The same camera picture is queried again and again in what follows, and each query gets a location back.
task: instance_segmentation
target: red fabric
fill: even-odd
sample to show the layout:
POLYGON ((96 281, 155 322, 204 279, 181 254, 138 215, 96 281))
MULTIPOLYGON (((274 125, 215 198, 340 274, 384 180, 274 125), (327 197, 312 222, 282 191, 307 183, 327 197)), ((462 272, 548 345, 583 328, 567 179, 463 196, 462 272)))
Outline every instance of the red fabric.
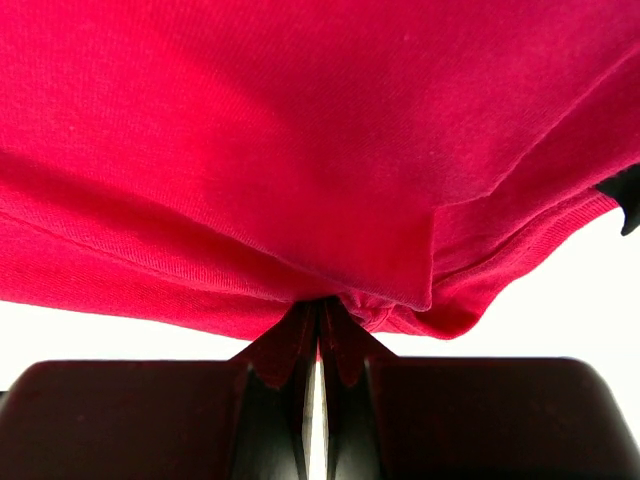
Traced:
POLYGON ((639 159, 637 0, 2 12, 5 300, 254 338, 338 294, 450 338, 639 159))

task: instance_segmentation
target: white surface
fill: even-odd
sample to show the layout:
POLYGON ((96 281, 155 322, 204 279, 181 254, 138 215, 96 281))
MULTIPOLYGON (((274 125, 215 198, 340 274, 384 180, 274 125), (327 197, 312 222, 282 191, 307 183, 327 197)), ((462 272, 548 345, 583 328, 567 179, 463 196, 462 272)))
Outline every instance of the white surface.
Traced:
MULTIPOLYGON (((577 232, 457 340, 378 338, 400 355, 586 360, 609 383, 640 439, 640 231, 621 237, 622 221, 616 210, 577 232)), ((39 360, 225 359, 245 344, 155 322, 0 302, 0 390, 39 360)))

